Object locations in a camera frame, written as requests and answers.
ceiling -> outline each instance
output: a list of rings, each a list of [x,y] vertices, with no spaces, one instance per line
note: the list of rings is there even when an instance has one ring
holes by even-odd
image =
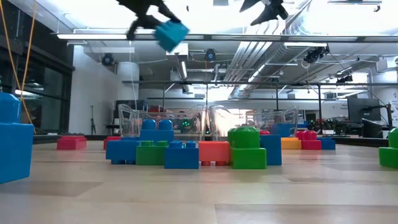
[[[290,18],[299,12],[308,0],[285,0],[284,6],[290,14]],[[28,14],[32,14],[33,0],[10,0],[16,6]],[[75,32],[97,32],[97,33],[121,33],[129,27],[135,16],[125,7],[118,5],[115,0],[37,0],[37,20],[58,33]],[[244,14],[237,13],[243,1],[230,1],[230,6],[213,6],[213,0],[186,0],[181,4],[181,0],[166,0],[166,4],[176,15],[181,18],[186,26],[191,29],[191,33],[201,34],[244,34],[259,33],[262,27],[252,27],[248,29],[250,23],[262,11],[264,6],[259,2],[258,5],[246,11]],[[301,25],[305,25],[312,34],[323,35],[350,35],[350,34],[395,34],[398,32],[396,19],[390,19],[393,7],[383,7],[380,12],[375,14],[373,6],[362,7],[357,14],[353,13],[351,6],[331,6],[327,0],[315,0],[300,15],[303,20]],[[395,0],[383,0],[391,4],[396,4]],[[165,21],[166,18],[159,15],[155,9],[150,9],[150,13]],[[213,68],[216,63],[203,63],[206,49],[215,49],[217,61],[220,64],[230,64],[234,59],[240,42],[187,42],[191,57],[187,61],[188,69]],[[164,50],[155,42],[128,42],[128,41],[87,41],[81,43],[85,46],[85,52],[91,58],[100,61],[106,52],[116,51],[116,60],[132,61],[140,64],[140,74],[144,80],[169,80],[170,70],[176,66],[175,62],[167,60]],[[275,52],[272,52],[272,44],[267,51],[258,59],[251,69],[258,67],[267,61]],[[92,48],[101,48],[103,52],[93,53]],[[307,53],[308,47],[300,47],[292,50],[286,47],[285,57],[269,61],[268,63],[296,63],[296,66],[272,66],[264,76],[279,76],[280,82],[293,81],[320,81],[335,75],[343,67],[373,67],[374,63],[353,61],[359,57],[361,60],[377,60],[377,55],[398,54],[396,44],[330,44],[333,55],[337,60],[346,61],[342,66],[333,64],[312,64],[307,70],[301,66],[301,60]],[[335,58],[330,55],[322,60],[330,63],[335,62]],[[242,81],[248,80],[253,72],[246,72],[242,76]],[[204,73],[191,72],[188,78],[205,76]]]

orange cable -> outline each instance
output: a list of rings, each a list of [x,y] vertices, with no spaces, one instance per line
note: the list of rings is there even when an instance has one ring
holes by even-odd
[[[23,89],[24,89],[24,85],[25,85],[25,80],[26,80],[26,75],[27,75],[27,68],[28,68],[28,64],[29,64],[30,48],[31,48],[31,46],[32,46],[32,36],[33,36],[33,30],[34,30],[34,24],[35,24],[36,9],[37,9],[37,0],[34,1],[34,12],[33,12],[32,28],[31,28],[31,30],[30,30],[29,46],[28,46],[28,52],[27,52],[27,58],[26,58],[24,79],[23,79],[22,87],[21,87],[21,85],[19,84],[18,75],[17,75],[17,71],[16,71],[16,66],[15,66],[15,64],[14,64],[14,59],[12,58],[11,45],[10,45],[10,41],[9,41],[9,37],[8,37],[6,18],[5,18],[5,16],[4,16],[4,9],[3,9],[3,6],[2,6],[2,0],[0,0],[1,18],[2,18],[2,23],[3,23],[3,27],[4,27],[4,33],[5,33],[5,35],[6,35],[6,42],[7,42],[7,47],[8,47],[8,54],[9,54],[9,56],[10,56],[12,71],[13,71],[13,73],[14,73],[14,77],[15,77],[15,79],[16,79],[18,89],[21,91],[21,101],[22,101],[22,105],[24,106],[25,112],[26,112],[26,114],[27,114],[28,120],[29,120],[29,122],[31,123],[31,125],[33,125],[33,122],[32,122],[32,119],[30,118],[29,111],[28,111],[28,109],[27,109],[27,107],[26,107],[26,104],[25,104]]]

transparent container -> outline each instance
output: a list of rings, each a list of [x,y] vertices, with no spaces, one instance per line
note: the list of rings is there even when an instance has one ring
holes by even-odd
[[[146,119],[159,122],[168,119],[173,124],[174,140],[202,141],[205,137],[206,106],[194,106],[184,113],[136,111],[128,105],[119,105],[121,136],[139,137],[142,122]]]
[[[259,131],[269,131],[282,137],[294,137],[297,132],[299,108],[287,110],[262,110],[260,113],[233,114],[224,106],[211,106],[208,110],[211,137],[214,141],[226,140],[231,128],[240,126],[255,127]]]

computer monitor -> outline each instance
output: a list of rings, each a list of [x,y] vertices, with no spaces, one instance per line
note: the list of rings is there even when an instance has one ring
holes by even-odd
[[[368,119],[362,119],[362,137],[383,138],[382,125]]]
[[[381,121],[378,99],[348,98],[348,117],[352,122],[360,123],[362,118]]]

orange building block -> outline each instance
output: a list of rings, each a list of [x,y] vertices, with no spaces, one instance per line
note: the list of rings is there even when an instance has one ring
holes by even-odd
[[[282,138],[282,149],[301,149],[301,140],[298,138]]]
[[[199,160],[203,166],[210,166],[211,161],[215,161],[216,166],[227,166],[229,163],[229,142],[200,141]]]

